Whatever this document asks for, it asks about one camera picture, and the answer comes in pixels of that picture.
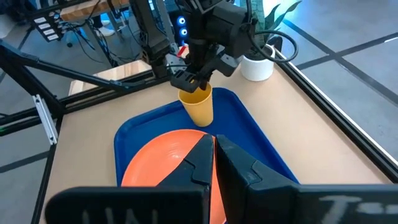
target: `desk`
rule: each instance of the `desk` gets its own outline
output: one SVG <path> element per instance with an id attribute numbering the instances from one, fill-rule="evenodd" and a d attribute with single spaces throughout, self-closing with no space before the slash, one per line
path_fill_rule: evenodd
<path id="1" fill-rule="evenodd" d="M 112 3 L 116 9 L 121 7 L 129 6 L 129 0 L 112 0 Z M 75 21 L 83 21 L 87 19 L 91 12 L 93 12 L 93 16 L 98 16 L 102 13 L 107 13 L 109 20 L 112 23 L 113 29 L 116 31 L 116 35 L 118 35 L 119 39 L 123 41 L 122 35 L 118 32 L 118 24 L 113 17 L 112 13 L 110 13 L 110 7 L 107 3 L 107 0 L 91 0 L 88 2 L 83 2 L 74 6 L 66 7 L 62 9 L 60 16 L 64 21 L 67 22 L 75 22 Z M 106 52 L 101 46 L 101 42 L 96 35 L 96 32 L 89 26 L 85 24 L 83 26 L 83 30 L 87 35 L 87 38 L 93 44 L 93 47 L 96 53 L 99 55 L 101 61 L 106 65 L 107 68 L 112 68 L 111 63 L 107 57 Z"/>
<path id="2" fill-rule="evenodd" d="M 120 80 L 146 70 L 150 70 L 150 65 L 146 64 L 142 60 L 136 60 L 135 62 L 130 62 L 116 68 L 99 72 L 97 74 L 94 74 L 94 76 L 105 78 L 107 80 Z M 85 90 L 92 89 L 94 87 L 96 87 L 96 85 L 85 83 L 79 80 L 74 80 L 70 84 L 68 95 L 70 96 Z"/>
<path id="3" fill-rule="evenodd" d="M 65 9 L 62 9 L 60 16 L 64 21 L 73 22 L 80 21 L 82 19 L 86 19 L 91 12 L 93 12 L 94 6 L 98 0 L 91 0 L 88 2 L 83 2 L 77 4 L 75 6 L 70 6 Z M 112 0 L 112 4 L 115 8 L 119 8 L 120 6 L 128 6 L 129 0 Z M 108 12 L 110 10 L 107 0 L 99 0 L 97 7 L 93 13 L 94 16 L 102 14 L 104 12 Z"/>
<path id="4" fill-rule="evenodd" d="M 135 72 L 147 69 L 143 63 L 134 62 Z M 132 64 L 125 66 L 119 70 L 131 71 Z M 115 70 L 98 75 L 112 78 Z M 71 93 L 91 88 L 77 84 Z M 215 72 L 211 84 L 238 95 L 302 184 L 391 183 L 278 66 L 264 82 L 245 80 L 238 68 L 229 78 Z M 120 125 L 175 100 L 177 89 L 163 83 L 65 115 L 45 203 L 70 187 L 115 186 L 113 138 Z"/>

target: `blue light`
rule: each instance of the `blue light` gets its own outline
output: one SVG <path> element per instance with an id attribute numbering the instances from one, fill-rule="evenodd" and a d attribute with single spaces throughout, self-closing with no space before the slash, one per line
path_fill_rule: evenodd
<path id="1" fill-rule="evenodd" d="M 188 35 L 187 28 L 181 28 L 179 33 L 180 37 L 186 37 Z"/>
<path id="2" fill-rule="evenodd" d="M 186 23 L 186 21 L 185 21 L 185 18 L 184 18 L 183 16 L 179 16 L 179 17 L 177 18 L 177 25 L 178 25 L 179 27 L 184 26 L 185 23 Z"/>

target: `metal bracket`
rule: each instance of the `metal bracket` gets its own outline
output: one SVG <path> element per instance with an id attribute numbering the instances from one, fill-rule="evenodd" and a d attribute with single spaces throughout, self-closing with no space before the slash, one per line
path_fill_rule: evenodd
<path id="1" fill-rule="evenodd" d="M 35 103 L 37 112 L 39 114 L 40 120 L 42 121 L 44 131 L 49 139 L 50 145 L 58 143 L 58 132 L 55 129 L 51 113 L 45 101 L 40 97 L 40 95 L 35 95 L 33 97 L 33 102 Z"/>
<path id="2" fill-rule="evenodd" d="M 176 43 L 171 43 L 170 47 L 171 47 L 171 52 L 176 55 L 178 53 L 178 45 Z M 172 54 L 166 55 L 167 64 L 168 65 L 185 65 L 184 60 L 182 58 L 176 57 L 175 55 L 172 55 Z M 185 69 L 186 69 L 185 67 L 171 67 L 173 74 L 175 74 L 179 70 L 185 70 Z"/>

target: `blue tray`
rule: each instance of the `blue tray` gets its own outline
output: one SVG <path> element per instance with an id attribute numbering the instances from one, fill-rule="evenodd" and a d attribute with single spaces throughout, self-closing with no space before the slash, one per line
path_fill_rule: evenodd
<path id="1" fill-rule="evenodd" d="M 192 122 L 179 101 L 126 121 L 114 138 L 118 186 L 121 185 L 124 171 L 140 148 L 155 137 L 177 129 L 197 129 L 214 136 L 224 134 L 271 169 L 298 183 L 293 173 L 232 91 L 214 88 L 213 107 L 214 121 L 205 128 L 200 128 Z"/>

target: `green leaf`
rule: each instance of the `green leaf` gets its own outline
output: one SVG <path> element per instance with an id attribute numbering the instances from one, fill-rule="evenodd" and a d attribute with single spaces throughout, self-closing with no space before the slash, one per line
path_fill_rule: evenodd
<path id="1" fill-rule="evenodd" d="M 274 22 L 275 22 L 275 12 L 276 12 L 276 10 L 278 9 L 278 7 L 280 6 L 280 4 L 278 4 L 278 5 L 276 5 L 272 10 L 271 10 L 271 12 L 268 14 L 268 16 L 265 18 L 265 26 L 264 26 L 264 28 L 263 29 L 265 29 L 265 30 L 267 30 L 267 29 L 269 29 L 270 27 L 272 27 L 272 25 L 274 24 Z"/>
<path id="2" fill-rule="evenodd" d="M 292 12 L 294 9 L 296 9 L 296 7 L 298 6 L 298 4 L 300 4 L 301 1 L 295 2 L 293 5 L 291 5 L 285 13 L 283 13 L 282 15 L 280 15 L 278 17 L 278 19 L 276 19 L 275 23 L 269 28 L 269 30 L 274 30 L 276 27 L 279 26 L 279 24 L 284 20 L 284 17 L 286 16 L 287 13 Z"/>
<path id="3" fill-rule="evenodd" d="M 268 42 L 268 40 L 270 40 L 271 38 L 273 38 L 276 34 L 268 34 L 266 37 L 266 42 Z"/>

